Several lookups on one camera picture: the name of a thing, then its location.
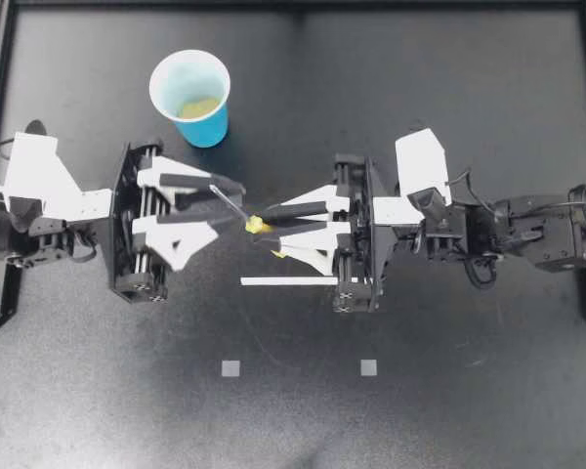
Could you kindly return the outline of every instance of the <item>metal rod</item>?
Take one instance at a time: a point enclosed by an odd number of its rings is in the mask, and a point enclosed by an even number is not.
[[[211,184],[208,188],[214,195],[220,198],[234,213],[241,217],[244,222],[247,222],[250,219],[249,215],[245,213],[241,207],[239,207],[232,200],[230,200],[223,192],[221,192],[217,186]]]

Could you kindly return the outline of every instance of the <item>yellow liquid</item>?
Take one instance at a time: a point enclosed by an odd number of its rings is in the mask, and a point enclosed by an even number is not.
[[[181,119],[196,119],[208,114],[219,105],[217,98],[204,98],[203,100],[185,103],[178,116]]]

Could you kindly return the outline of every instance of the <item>cable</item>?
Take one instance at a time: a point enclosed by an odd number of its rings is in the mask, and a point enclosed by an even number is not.
[[[454,185],[458,184],[460,181],[465,179],[469,175],[470,172],[471,172],[471,168],[465,169],[462,173],[460,173],[460,175],[457,178],[452,179],[451,181],[447,181],[445,183],[445,185],[446,186],[454,186]]]
[[[585,206],[586,200],[576,200],[573,202],[557,202],[557,203],[547,203],[545,205],[539,205],[534,208],[530,208],[529,210],[524,211],[523,213],[517,213],[512,215],[510,218],[525,218],[533,215],[534,213],[542,212],[543,210],[548,210],[550,208],[559,208],[559,207],[576,207],[576,206]]]
[[[478,261],[479,259],[465,259],[463,262],[465,266],[465,272],[467,273],[467,277],[469,278],[472,286],[478,290],[487,290],[491,288],[497,281],[497,269],[495,269],[495,261],[492,258],[484,260],[484,265],[488,267],[488,271],[490,272],[488,279],[482,279],[478,274],[478,271],[476,271],[476,264]]]
[[[7,145],[7,144],[12,144],[13,143],[14,138],[10,138],[10,139],[6,139],[6,140],[1,140],[0,141],[0,147]],[[6,159],[7,161],[11,159],[10,156],[7,156],[6,154],[4,154],[2,151],[0,151],[0,157],[2,159]]]
[[[484,202],[479,195],[476,194],[476,192],[474,191],[472,185],[471,185],[471,168],[467,168],[465,169],[462,173],[460,173],[460,175],[455,178],[452,179],[451,181],[447,181],[445,183],[446,186],[454,186],[455,184],[458,184],[460,181],[465,180],[465,184],[467,186],[467,191],[469,192],[469,195],[478,203],[478,205],[483,208],[484,210],[486,210],[488,213],[490,213],[493,217],[495,217],[497,215],[497,213],[495,212],[494,209],[492,209],[490,207],[490,205],[488,205],[486,202]]]

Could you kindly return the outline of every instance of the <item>yellow object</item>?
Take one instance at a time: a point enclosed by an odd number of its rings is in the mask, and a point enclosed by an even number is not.
[[[202,115],[208,114],[217,107],[220,100],[217,98],[204,98],[202,100],[185,103],[178,116],[181,119],[196,119]]]
[[[263,219],[257,215],[252,215],[247,222],[245,222],[245,231],[252,235],[258,233],[269,233],[273,230]]]

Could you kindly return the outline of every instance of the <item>white strip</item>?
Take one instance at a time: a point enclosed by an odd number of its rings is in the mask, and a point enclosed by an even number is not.
[[[241,362],[239,360],[222,360],[222,377],[238,378],[241,375]]]
[[[337,285],[339,280],[336,277],[241,277],[243,286],[261,285]]]
[[[378,362],[375,360],[360,361],[360,376],[377,376]]]

